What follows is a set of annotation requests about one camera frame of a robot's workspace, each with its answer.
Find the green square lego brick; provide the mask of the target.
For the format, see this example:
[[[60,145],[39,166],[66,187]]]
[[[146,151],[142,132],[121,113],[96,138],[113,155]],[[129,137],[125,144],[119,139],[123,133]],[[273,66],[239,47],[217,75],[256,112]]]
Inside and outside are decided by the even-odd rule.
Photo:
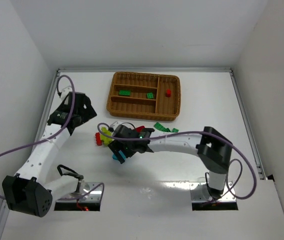
[[[171,130],[171,132],[172,132],[172,133],[178,133],[179,130],[178,130],[177,128],[173,128],[173,129]]]

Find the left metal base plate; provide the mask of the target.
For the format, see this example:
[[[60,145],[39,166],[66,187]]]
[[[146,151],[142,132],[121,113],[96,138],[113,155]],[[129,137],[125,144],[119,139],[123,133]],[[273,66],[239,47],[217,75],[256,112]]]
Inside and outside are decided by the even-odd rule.
[[[57,202],[84,204],[100,204],[104,196],[105,184],[103,182],[84,182],[80,185],[79,192],[69,193]]]

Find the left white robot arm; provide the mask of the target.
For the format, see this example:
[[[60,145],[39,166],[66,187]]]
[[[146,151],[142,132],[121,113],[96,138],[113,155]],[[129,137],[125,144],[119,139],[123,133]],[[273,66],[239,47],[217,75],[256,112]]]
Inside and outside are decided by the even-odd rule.
[[[84,176],[62,164],[57,166],[58,179],[46,179],[67,139],[97,113],[85,93],[63,92],[60,99],[61,104],[48,118],[40,144],[16,174],[7,175],[2,182],[9,210],[42,218],[57,200],[81,195]]]

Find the small green square lego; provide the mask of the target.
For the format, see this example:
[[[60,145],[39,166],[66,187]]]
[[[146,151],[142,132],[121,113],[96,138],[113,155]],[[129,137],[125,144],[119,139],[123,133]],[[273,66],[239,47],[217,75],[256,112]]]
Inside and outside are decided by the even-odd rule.
[[[148,99],[154,99],[154,95],[152,92],[147,93],[146,96]]]

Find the long green lego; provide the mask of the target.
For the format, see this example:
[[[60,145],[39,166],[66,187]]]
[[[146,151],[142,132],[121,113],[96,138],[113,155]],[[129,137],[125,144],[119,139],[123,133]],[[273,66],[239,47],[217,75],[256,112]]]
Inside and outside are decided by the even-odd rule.
[[[123,89],[121,89],[118,92],[118,95],[119,96],[123,96],[123,97],[130,97],[131,96],[131,91],[130,90],[123,90]]]

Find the metal base plate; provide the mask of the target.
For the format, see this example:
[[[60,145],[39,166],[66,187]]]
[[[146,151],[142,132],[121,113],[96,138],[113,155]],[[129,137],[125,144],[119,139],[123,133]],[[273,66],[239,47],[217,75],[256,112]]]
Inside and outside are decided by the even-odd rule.
[[[57,202],[84,204],[100,204],[104,196],[105,184],[103,182],[84,182],[80,185],[79,192],[69,193]]]
[[[213,196],[207,189],[206,182],[190,182],[190,196],[191,202],[194,204],[207,204],[207,203],[236,203],[235,191],[233,189],[233,183],[229,182],[228,185],[224,185],[224,190],[221,194]]]

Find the small red lego brick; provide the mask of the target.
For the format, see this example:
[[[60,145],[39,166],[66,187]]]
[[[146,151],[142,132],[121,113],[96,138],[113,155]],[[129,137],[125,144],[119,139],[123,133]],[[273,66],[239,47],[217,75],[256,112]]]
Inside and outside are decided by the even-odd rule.
[[[172,95],[172,91],[171,91],[170,89],[167,89],[166,92],[165,92],[165,96],[166,96],[167,98],[170,98],[171,95]]]

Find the lime green lego piece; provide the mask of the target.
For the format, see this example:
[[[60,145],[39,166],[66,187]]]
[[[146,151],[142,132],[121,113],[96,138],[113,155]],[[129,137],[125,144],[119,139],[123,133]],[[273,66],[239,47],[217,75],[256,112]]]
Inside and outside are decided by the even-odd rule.
[[[112,136],[112,132],[109,131],[106,127],[102,127],[101,132],[103,133],[103,134],[100,134],[101,142],[105,146],[108,146],[113,141],[112,138],[109,138],[109,136]]]

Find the brown wicker divided basket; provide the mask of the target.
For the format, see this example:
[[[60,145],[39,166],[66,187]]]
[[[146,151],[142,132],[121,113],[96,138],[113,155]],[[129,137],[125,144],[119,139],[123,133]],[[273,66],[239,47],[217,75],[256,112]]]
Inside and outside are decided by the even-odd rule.
[[[166,97],[167,89],[171,97]],[[120,90],[129,90],[130,96],[120,96]],[[148,99],[147,93],[153,93],[154,99]],[[180,79],[176,75],[118,71],[112,78],[106,109],[114,117],[174,121],[181,109]]]

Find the green flat lego plate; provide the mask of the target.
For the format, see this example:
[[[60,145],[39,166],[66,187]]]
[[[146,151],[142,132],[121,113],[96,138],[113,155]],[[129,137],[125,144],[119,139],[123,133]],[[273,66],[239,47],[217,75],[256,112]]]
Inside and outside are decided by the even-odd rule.
[[[158,131],[161,131],[161,132],[167,132],[167,128],[164,127],[162,124],[160,124],[159,122],[156,122],[153,127],[158,130]]]

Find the red lego arch piece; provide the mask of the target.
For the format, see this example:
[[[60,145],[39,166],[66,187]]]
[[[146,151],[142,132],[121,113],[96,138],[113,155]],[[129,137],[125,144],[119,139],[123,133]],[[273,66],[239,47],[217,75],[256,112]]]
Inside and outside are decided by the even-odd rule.
[[[135,130],[136,130],[138,133],[140,133],[144,128],[145,128],[145,126],[142,125],[142,126],[136,127]]]

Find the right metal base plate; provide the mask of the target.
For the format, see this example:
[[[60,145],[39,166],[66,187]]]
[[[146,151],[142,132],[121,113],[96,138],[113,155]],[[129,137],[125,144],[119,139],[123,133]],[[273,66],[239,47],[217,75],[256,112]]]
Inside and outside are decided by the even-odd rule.
[[[229,182],[228,185],[224,185],[224,190],[221,194],[213,196],[207,189],[206,182],[190,182],[190,196],[191,202],[194,204],[207,204],[207,203],[236,203],[235,191],[233,189],[233,183]]]

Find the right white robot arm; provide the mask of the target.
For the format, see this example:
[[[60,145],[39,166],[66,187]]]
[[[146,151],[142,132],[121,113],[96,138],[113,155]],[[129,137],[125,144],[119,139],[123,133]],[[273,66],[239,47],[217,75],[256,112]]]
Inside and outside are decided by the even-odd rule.
[[[217,200],[223,195],[232,148],[231,142],[213,127],[206,126],[203,133],[174,133],[143,128],[140,131],[125,125],[114,128],[115,139],[108,145],[113,157],[123,164],[135,153],[174,152],[200,158],[209,172],[206,189],[209,199]]]

